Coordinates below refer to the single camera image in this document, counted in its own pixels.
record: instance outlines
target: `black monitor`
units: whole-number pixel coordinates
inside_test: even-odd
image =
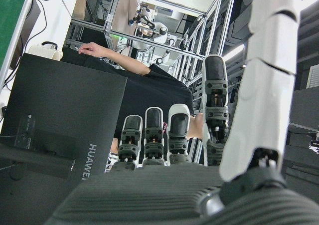
[[[105,171],[126,78],[24,54],[8,102],[0,158],[76,185]]]

